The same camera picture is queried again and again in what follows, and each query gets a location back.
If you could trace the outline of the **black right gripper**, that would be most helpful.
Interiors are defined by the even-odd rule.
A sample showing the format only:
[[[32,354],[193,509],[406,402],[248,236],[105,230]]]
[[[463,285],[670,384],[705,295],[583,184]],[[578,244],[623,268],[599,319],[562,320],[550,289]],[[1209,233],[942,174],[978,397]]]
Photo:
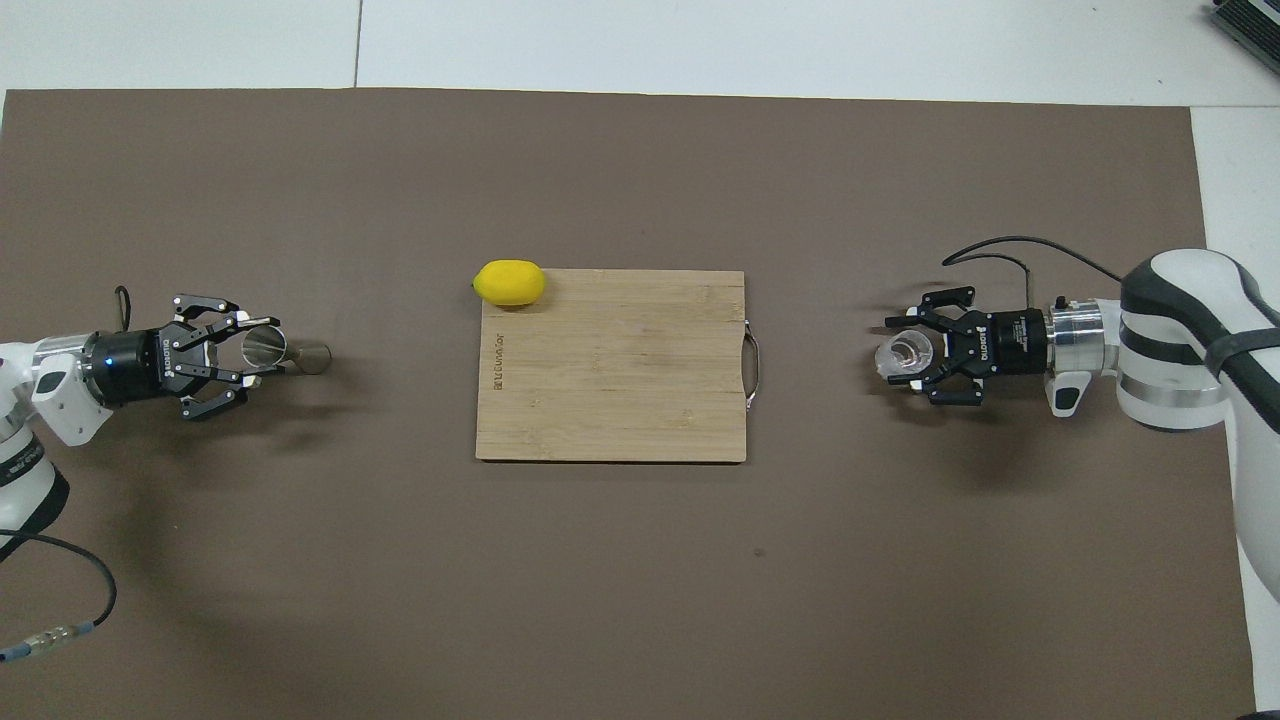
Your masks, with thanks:
[[[887,316],[887,329],[922,325],[950,333],[950,363],[905,375],[905,386],[934,406],[978,407],[986,379],[993,375],[1039,375],[1050,365],[1050,334],[1043,313],[969,313],[975,287],[937,290],[904,314]],[[960,318],[941,314],[945,307]]]

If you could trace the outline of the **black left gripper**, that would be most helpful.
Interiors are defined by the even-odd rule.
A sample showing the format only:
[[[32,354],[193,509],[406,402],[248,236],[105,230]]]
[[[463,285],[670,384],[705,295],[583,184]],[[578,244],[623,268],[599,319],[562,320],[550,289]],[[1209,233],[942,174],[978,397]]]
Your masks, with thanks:
[[[255,316],[227,299],[178,293],[172,301],[177,327],[172,345],[201,346],[175,351],[163,341],[159,329],[95,333],[88,341],[90,393],[106,406],[183,397],[180,416],[187,421],[205,421],[244,405],[250,391],[261,386],[260,377],[221,373],[214,379],[225,388],[200,400],[192,395],[210,380],[182,375],[177,366],[211,366],[212,348],[207,343],[220,343],[257,327],[279,327],[280,320]]]

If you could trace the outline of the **small clear glass cup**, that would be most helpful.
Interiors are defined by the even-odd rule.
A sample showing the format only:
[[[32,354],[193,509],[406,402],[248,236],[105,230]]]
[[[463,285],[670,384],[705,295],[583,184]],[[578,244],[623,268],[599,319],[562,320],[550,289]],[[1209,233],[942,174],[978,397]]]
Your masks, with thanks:
[[[915,329],[905,329],[887,338],[874,354],[876,370],[886,380],[896,375],[927,372],[933,363],[933,340]]]

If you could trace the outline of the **steel double jigger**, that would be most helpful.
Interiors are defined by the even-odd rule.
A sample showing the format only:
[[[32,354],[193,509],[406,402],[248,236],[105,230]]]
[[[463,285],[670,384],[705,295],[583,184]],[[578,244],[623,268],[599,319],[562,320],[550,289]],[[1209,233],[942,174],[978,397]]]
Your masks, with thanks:
[[[241,356],[251,368],[292,368],[302,375],[320,375],[333,363],[328,345],[291,340],[275,325],[251,329],[241,342]]]

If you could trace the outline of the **yellow lemon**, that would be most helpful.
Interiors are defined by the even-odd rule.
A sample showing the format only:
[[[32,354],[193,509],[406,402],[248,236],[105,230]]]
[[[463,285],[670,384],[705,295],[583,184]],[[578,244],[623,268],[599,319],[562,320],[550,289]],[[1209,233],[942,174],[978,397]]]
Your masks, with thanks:
[[[536,302],[545,291],[545,272],[524,259],[497,259],[486,263],[472,278],[472,290],[481,300],[499,307],[520,307]]]

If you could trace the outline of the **large brown table mat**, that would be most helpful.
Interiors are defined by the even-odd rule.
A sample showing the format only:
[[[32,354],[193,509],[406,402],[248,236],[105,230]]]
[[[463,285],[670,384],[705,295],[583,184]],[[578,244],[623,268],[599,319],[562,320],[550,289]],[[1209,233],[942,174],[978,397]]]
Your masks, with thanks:
[[[0,720],[1231,720],[1254,706],[1221,430],[883,384],[1001,234],[1115,272],[1204,241],[1172,108],[408,90],[8,94],[0,340],[178,292],[328,343],[205,423],[49,445],[120,583]],[[748,460],[474,456],[497,258],[745,274]]]

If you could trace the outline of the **grey ribbed device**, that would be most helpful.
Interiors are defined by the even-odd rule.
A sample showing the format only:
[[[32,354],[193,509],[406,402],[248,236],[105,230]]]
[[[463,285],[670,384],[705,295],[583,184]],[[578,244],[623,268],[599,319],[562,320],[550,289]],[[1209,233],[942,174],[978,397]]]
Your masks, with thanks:
[[[1211,0],[1210,20],[1280,76],[1280,0]]]

